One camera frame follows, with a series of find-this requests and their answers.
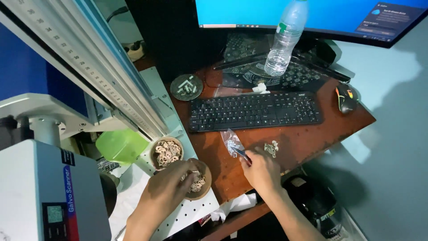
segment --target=blue screen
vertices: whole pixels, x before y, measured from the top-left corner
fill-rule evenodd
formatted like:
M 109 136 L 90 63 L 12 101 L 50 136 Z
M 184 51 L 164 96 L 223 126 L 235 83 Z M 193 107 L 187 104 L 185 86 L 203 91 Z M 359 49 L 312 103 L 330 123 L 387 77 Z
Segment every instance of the blue screen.
M 290 2 L 196 0 L 196 9 L 200 27 L 275 28 Z M 428 8 L 428 0 L 308 0 L 308 4 L 306 30 L 388 39 L 395 38 Z

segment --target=wooden desk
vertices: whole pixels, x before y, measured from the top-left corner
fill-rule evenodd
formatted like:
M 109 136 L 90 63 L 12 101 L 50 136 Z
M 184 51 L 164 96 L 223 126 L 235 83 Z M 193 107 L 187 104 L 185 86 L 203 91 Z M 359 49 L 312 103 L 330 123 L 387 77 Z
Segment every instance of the wooden desk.
M 135 65 L 141 71 L 153 66 L 153 63 L 147 62 L 140 60 Z M 213 71 L 212 68 L 199 71 L 196 75 L 202 80 L 206 79 L 210 86 L 222 81 L 222 72 Z M 276 140 L 279 143 L 276 161 L 280 162 L 283 170 L 293 169 L 376 121 L 362 105 L 358 105 L 357 110 L 350 114 L 343 115 L 339 111 L 337 95 L 334 91 L 337 84 L 337 80 L 330 79 L 317 92 L 324 116 L 323 124 L 237 130 L 235 133 L 247 149 L 255 146 L 263 147 L 265 143 L 270 144 Z M 166 89 L 169 91 L 169 84 L 166 84 Z M 204 83 L 204 90 L 200 97 L 212 97 L 215 90 L 216 88 Z M 251 190 L 252 187 L 244 177 L 240 162 L 229 155 L 220 133 L 189 133 L 189 103 L 172 96 L 171 100 L 198 158 L 211 170 L 213 177 L 211 187 L 220 205 Z M 226 219 L 223 225 L 216 227 L 203 240 L 221 240 L 268 212 L 270 212 L 269 207 L 259 203 L 232 219 Z

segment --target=speaker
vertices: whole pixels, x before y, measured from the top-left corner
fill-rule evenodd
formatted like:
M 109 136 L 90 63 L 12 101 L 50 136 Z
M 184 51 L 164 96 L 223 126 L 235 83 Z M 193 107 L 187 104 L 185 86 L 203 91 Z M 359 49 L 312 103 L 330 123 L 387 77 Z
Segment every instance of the speaker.
M 193 0 L 126 0 L 162 81 L 223 58 L 227 30 L 199 28 Z

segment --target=patterned cloth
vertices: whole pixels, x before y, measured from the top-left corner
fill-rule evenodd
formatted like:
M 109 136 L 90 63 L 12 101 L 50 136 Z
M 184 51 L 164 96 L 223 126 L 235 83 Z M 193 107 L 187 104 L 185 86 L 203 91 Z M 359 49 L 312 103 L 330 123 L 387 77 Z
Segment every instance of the patterned cloth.
M 224 61 L 229 62 L 253 54 L 269 51 L 268 39 L 273 36 L 250 36 L 231 33 L 228 36 Z M 223 70 L 223 86 L 253 88 L 264 83 L 267 90 L 317 91 L 328 79 L 327 75 L 306 67 L 300 61 L 290 62 L 287 71 L 280 77 L 272 77 L 264 71 L 266 60 Z

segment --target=plastic water bottle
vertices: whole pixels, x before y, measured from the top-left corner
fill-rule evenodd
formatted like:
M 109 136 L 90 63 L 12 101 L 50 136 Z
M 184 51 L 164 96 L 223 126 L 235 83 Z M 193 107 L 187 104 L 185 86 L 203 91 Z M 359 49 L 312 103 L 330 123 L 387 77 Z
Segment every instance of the plastic water bottle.
M 307 19 L 307 0 L 293 0 L 284 9 L 276 28 L 273 47 L 267 55 L 265 64 L 267 74 L 281 76 L 285 73 L 291 53 L 302 35 Z

